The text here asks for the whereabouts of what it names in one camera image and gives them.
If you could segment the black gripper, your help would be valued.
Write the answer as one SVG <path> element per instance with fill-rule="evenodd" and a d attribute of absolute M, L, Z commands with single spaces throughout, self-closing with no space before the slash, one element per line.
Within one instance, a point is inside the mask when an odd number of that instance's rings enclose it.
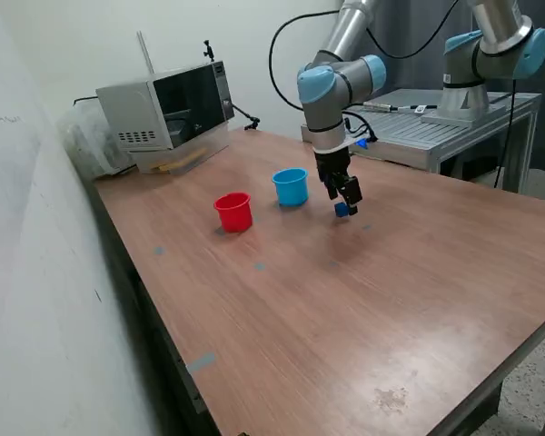
<path fill-rule="evenodd" d="M 337 204 L 338 216 L 352 216 L 358 212 L 357 204 L 362 200 L 362 191 L 356 176 L 348 175 L 351 163 L 349 149 L 344 147 L 327 154 L 314 152 L 320 180 L 327 190 L 329 198 L 335 200 L 338 193 L 343 201 Z M 337 187 L 334 176 L 343 176 Z"/>

